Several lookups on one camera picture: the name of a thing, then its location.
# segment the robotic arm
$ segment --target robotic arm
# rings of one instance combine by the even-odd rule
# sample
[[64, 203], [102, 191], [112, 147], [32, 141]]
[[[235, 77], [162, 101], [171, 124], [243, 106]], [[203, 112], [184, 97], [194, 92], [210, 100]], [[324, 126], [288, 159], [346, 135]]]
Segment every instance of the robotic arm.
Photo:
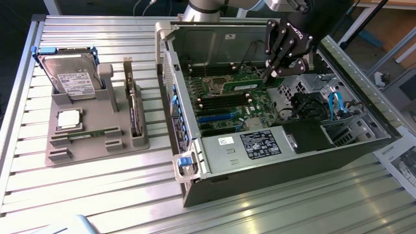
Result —
[[267, 69], [264, 83], [278, 77], [303, 74], [312, 70], [306, 57], [316, 52], [319, 42], [352, 6], [354, 0], [190, 0], [184, 21], [219, 21], [222, 5], [258, 10], [267, 5], [274, 11], [291, 6], [295, 12], [267, 22], [266, 49]]

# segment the hard drive label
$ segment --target hard drive label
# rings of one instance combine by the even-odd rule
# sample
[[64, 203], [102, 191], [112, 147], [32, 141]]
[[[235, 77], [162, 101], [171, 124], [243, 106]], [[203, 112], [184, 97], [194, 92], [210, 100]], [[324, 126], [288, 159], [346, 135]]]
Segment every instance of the hard drive label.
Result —
[[240, 137], [250, 159], [282, 154], [271, 130], [242, 134]]
[[95, 93], [88, 72], [59, 74], [58, 77], [68, 96]]

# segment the white sticker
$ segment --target white sticker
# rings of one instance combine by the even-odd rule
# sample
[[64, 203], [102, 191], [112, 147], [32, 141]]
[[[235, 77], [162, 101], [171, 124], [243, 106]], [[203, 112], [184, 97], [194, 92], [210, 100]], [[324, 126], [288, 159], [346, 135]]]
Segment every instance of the white sticker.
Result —
[[228, 144], [234, 144], [235, 140], [234, 140], [234, 137], [230, 136], [230, 137], [219, 138], [219, 142], [220, 142], [220, 145], [228, 145]]
[[82, 135], [82, 136], [74, 136], [74, 137], [70, 137], [68, 139], [70, 140], [76, 140], [76, 139], [84, 139], [84, 138], [90, 138], [91, 135]]
[[234, 90], [254, 89], [254, 88], [258, 88], [258, 84], [238, 86], [234, 88]]
[[58, 75], [68, 96], [94, 94], [88, 72]]
[[234, 40], [234, 39], [235, 39], [235, 34], [226, 35], [226, 40]]

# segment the circuit board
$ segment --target circuit board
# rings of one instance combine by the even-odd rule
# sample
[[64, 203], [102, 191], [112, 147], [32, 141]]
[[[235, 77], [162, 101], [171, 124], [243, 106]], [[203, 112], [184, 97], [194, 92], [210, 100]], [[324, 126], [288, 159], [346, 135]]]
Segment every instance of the circuit board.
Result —
[[[263, 80], [256, 72], [242, 69], [234, 75], [186, 79], [194, 111], [203, 136], [215, 136], [231, 132], [243, 132], [256, 128], [267, 128], [278, 118]], [[202, 98], [234, 98], [214, 100], [212, 107], [204, 112], [199, 108]], [[227, 103], [248, 98], [243, 105], [223, 107]]]

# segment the floor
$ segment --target floor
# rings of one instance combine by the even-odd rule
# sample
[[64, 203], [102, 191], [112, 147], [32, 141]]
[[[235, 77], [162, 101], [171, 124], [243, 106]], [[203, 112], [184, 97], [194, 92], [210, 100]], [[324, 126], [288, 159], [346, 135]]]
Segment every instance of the floor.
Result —
[[[132, 15], [132, 6], [135, 0], [59, 0], [63, 14], [66, 15]], [[136, 15], [143, 14], [143, 10], [148, 1], [142, 1], [136, 8]], [[15, 75], [19, 67], [22, 57], [22, 50], [26, 43], [28, 24], [32, 14], [47, 14], [47, 9], [43, 0], [0, 0], [0, 28], [3, 29], [0, 37], [0, 116], [4, 114], [8, 97], [12, 90]], [[187, 1], [172, 0], [171, 15], [182, 13], [186, 9]], [[170, 2], [168, 0], [159, 0], [152, 7], [148, 8], [147, 16], [168, 15]], [[238, 9], [228, 8], [226, 16], [234, 17]], [[276, 17], [276, 14], [264, 10], [262, 12], [248, 12], [248, 17]], [[348, 29], [346, 24], [335, 35], [338, 40]], [[366, 71], [379, 61], [387, 53], [382, 48], [375, 47], [363, 38], [358, 37], [347, 48], [347, 53], [358, 63], [359, 67]], [[404, 68], [396, 64], [391, 59], [380, 68], [380, 72], [390, 73], [395, 78], [400, 75]]]

